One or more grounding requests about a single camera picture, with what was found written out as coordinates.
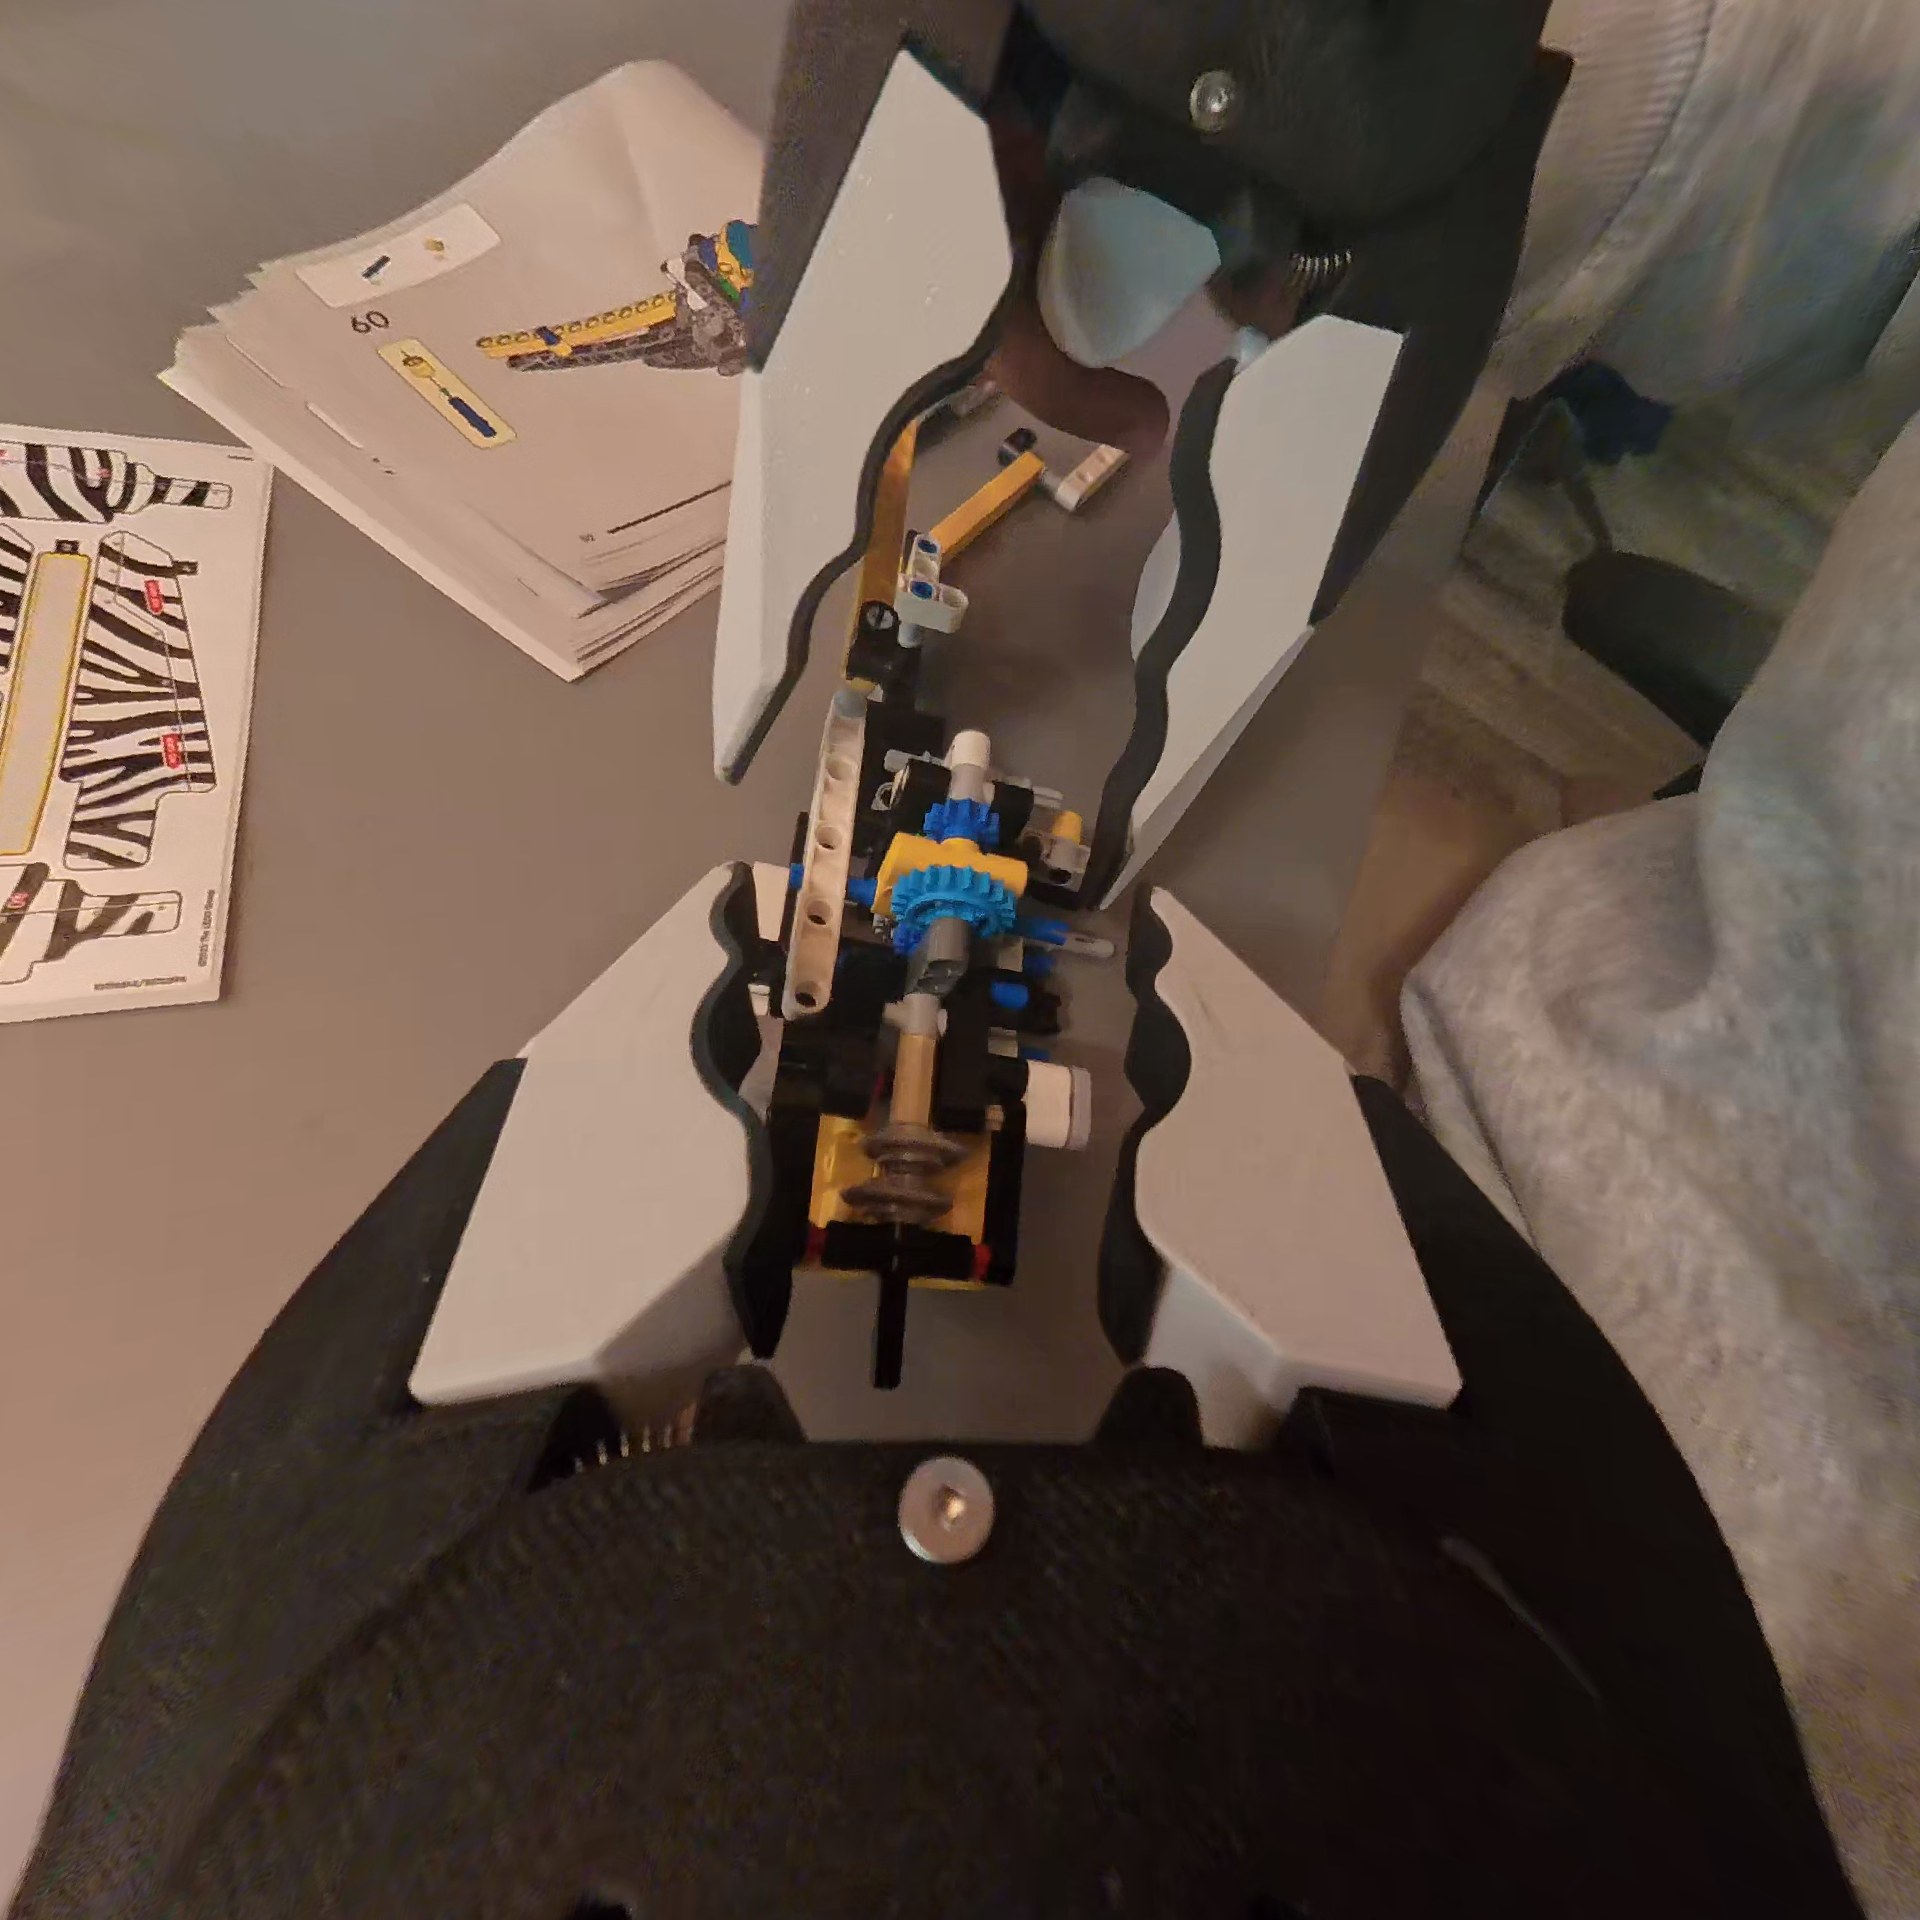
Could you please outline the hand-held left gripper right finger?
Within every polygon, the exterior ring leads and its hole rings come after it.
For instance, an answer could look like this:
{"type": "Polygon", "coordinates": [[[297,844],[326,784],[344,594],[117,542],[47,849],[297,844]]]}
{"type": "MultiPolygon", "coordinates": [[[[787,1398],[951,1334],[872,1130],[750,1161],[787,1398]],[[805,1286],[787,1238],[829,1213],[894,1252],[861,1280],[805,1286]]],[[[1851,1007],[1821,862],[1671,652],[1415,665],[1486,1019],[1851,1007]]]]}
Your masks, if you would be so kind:
{"type": "Polygon", "coordinates": [[[1205,1447],[1268,1447],[1306,1389],[1446,1408],[1460,1364],[1352,1074],[1179,895],[1134,903],[1140,1098],[1099,1241],[1099,1324],[1188,1381],[1205,1447]]]}

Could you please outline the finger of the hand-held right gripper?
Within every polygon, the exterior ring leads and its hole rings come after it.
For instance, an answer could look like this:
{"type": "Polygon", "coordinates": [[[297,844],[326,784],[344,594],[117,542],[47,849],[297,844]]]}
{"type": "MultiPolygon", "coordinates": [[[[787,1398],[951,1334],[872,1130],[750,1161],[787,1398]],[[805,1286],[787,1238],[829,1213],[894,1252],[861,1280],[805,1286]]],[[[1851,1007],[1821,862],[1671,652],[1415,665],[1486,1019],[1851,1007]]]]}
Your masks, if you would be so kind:
{"type": "Polygon", "coordinates": [[[715,773],[740,784],[878,518],[899,431],[984,366],[1014,275],[988,119],[899,49],[773,340],[740,383],[715,773]]]}
{"type": "Polygon", "coordinates": [[[1099,800],[1102,908],[1306,646],[1399,355],[1395,328],[1308,320],[1193,383],[1170,460],[1175,514],[1134,594],[1134,724],[1099,800]]]}

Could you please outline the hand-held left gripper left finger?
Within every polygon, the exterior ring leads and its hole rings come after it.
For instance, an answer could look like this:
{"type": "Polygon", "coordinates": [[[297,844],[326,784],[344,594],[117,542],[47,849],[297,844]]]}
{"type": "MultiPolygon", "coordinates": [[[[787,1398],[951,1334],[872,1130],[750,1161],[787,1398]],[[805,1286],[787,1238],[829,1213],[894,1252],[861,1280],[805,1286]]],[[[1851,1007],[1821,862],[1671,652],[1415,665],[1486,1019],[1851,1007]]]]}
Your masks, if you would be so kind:
{"type": "Polygon", "coordinates": [[[757,870],[726,862],[519,1050],[418,1402],[598,1386],[684,1408],[744,1355],[726,1252],[770,1180],[744,1098],[757,932],[757,870]]]}

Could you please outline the lego instruction booklet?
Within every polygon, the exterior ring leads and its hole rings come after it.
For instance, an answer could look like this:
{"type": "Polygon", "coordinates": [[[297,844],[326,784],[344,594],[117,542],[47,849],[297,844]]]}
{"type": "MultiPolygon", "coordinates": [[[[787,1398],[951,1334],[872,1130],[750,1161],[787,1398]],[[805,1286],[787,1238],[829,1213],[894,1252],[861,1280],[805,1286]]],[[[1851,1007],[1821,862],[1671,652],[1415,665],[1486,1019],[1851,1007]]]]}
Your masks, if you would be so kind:
{"type": "Polygon", "coordinates": [[[725,571],[761,151],[634,60],[431,201],[286,254],[161,372],[560,679],[725,571]]]}

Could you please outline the lego gearbox model assembly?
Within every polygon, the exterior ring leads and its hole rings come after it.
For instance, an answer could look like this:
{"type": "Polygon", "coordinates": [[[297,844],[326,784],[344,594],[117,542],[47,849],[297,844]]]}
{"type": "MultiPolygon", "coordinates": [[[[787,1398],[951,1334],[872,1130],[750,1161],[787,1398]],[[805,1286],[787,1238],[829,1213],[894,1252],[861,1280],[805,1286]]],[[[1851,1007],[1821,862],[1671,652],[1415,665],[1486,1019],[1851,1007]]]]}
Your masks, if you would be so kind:
{"type": "Polygon", "coordinates": [[[917,442],[913,421],[879,469],[818,779],[761,905],[770,1198],[734,1260],[757,1355],[800,1276],[874,1284],[878,1389],[901,1381],[915,1290],[1014,1280],[1027,1149],[1091,1141],[1091,1074],[1049,1058],[1053,966],[1115,951],[1069,919],[1080,813],[924,704],[926,646],[969,594],[961,555],[910,555],[917,442]]]}

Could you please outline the yellow lego beam white connector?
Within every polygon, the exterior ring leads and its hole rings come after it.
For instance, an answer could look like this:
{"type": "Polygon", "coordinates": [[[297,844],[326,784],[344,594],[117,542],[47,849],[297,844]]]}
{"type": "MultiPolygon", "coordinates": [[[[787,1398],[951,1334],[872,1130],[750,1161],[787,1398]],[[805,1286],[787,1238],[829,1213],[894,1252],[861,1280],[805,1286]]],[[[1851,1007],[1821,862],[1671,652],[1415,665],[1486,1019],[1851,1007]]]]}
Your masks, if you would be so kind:
{"type": "Polygon", "coordinates": [[[1060,514],[1077,517],[1127,462],[1130,455],[1125,446],[1092,445],[1076,466],[1053,469],[1044,457],[1040,428],[1019,427],[995,445],[995,472],[938,518],[934,528],[915,531],[910,555],[946,564],[1032,497],[1044,497],[1060,514]]]}

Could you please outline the person's right hand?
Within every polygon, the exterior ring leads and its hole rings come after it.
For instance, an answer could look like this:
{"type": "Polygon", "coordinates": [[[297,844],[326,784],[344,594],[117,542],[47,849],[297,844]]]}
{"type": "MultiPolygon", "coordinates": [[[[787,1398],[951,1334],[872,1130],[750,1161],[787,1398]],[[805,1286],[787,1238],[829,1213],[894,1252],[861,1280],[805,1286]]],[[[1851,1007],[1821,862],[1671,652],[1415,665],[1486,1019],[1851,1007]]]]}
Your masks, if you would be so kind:
{"type": "Polygon", "coordinates": [[[1019,294],[989,356],[994,383],[1065,436],[1115,445],[1137,460],[1166,445],[1172,427],[1166,390],[1137,372],[1077,363],[1049,335],[1037,297],[1019,294]]]}

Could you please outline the black office chair base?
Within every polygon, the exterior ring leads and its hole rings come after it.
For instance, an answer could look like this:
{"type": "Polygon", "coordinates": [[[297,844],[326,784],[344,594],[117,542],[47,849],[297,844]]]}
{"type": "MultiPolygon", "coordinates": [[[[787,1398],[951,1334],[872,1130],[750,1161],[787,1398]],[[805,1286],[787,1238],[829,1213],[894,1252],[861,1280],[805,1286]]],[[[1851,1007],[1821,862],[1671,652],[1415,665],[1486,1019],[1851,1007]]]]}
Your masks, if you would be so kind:
{"type": "Polygon", "coordinates": [[[1768,455],[1725,406],[1654,400],[1589,356],[1508,409],[1475,507],[1471,581],[1687,744],[1656,787],[1576,777],[1574,794],[1695,792],[1798,594],[1795,504],[1768,455]]]}

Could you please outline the zebra striped sticker sheet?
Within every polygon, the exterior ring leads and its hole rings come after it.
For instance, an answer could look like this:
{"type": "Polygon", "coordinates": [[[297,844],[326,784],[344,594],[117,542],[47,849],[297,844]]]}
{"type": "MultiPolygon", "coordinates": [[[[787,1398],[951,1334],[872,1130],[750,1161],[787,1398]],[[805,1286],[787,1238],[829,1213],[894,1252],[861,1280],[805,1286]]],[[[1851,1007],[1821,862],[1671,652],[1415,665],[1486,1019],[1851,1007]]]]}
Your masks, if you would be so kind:
{"type": "Polygon", "coordinates": [[[273,472],[2,427],[2,1025],[222,997],[273,472]]]}

